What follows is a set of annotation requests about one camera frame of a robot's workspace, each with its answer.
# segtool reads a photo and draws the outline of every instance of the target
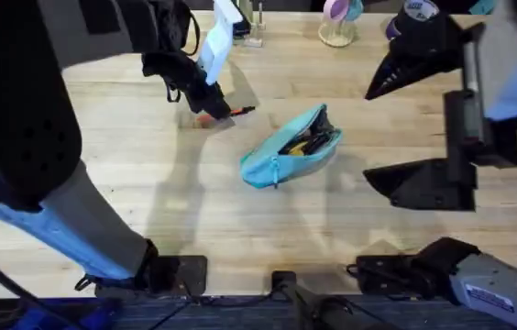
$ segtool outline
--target white sticker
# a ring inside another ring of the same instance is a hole
[[[505,298],[497,293],[478,288],[474,285],[465,284],[465,286],[467,288],[468,296],[471,299],[477,299],[484,303],[499,307],[509,313],[515,313],[515,307],[513,307],[511,299]]]
[[[438,6],[430,0],[407,0],[403,9],[409,17],[420,22],[425,22],[440,12]]]

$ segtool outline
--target black clamp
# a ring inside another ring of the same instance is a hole
[[[457,264],[480,250],[454,238],[443,237],[416,255],[360,256],[346,271],[358,280],[363,294],[442,297],[458,305],[450,276]]]

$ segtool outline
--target black base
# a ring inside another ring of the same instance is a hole
[[[405,260],[411,256],[361,256],[357,257],[355,269],[349,273],[358,279],[363,294],[401,295],[412,293],[407,290],[411,283],[403,281],[396,270],[402,269]]]
[[[270,275],[270,287],[275,289],[283,282],[297,283],[297,274],[288,270],[275,270]]]
[[[175,281],[169,290],[159,293],[136,291],[116,287],[95,287],[98,298],[113,298],[122,300],[157,299],[161,297],[201,296],[205,292],[207,280],[207,258],[204,256],[158,257],[156,262],[168,264],[178,261],[179,267],[175,273]]]

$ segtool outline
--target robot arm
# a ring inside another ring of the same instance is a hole
[[[80,128],[61,78],[61,70],[84,61],[165,56],[145,59],[144,72],[183,91],[194,112],[229,116],[217,82],[205,83],[205,71],[181,51],[190,18],[179,0],[0,0],[0,220],[82,265],[87,275],[78,290],[93,281],[96,294],[158,294],[173,290],[179,274],[196,283],[192,294],[204,291],[204,257],[159,257],[96,190],[80,160]]]
[[[517,0],[467,30],[443,13],[411,23],[390,42],[367,99],[454,69],[463,88],[444,95],[447,157],[364,173],[393,206],[474,211],[476,166],[517,167]]]
[[[348,272],[365,294],[442,297],[517,326],[517,269],[453,238],[414,256],[361,256]]]

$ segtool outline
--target wooden tabletop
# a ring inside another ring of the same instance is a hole
[[[207,30],[212,14],[196,15]],[[356,255],[413,253],[443,236],[517,266],[517,170],[479,170],[476,213],[393,208],[362,176],[444,156],[442,93],[460,88],[454,72],[363,99],[387,51],[390,17],[363,15],[358,40],[332,49],[317,37],[320,15],[267,13],[266,47],[233,49],[220,76],[233,107],[258,106],[235,125],[199,128],[186,103],[167,103],[161,78],[142,76],[137,55],[67,70],[89,174],[161,254],[207,256],[210,294],[267,292],[273,270],[295,270],[319,292],[353,292],[357,284],[342,268]],[[459,18],[465,26],[479,20]],[[245,184],[240,158],[321,103],[345,132],[330,163],[278,190]],[[42,297],[93,294],[73,290],[80,267],[2,223],[0,268]]]

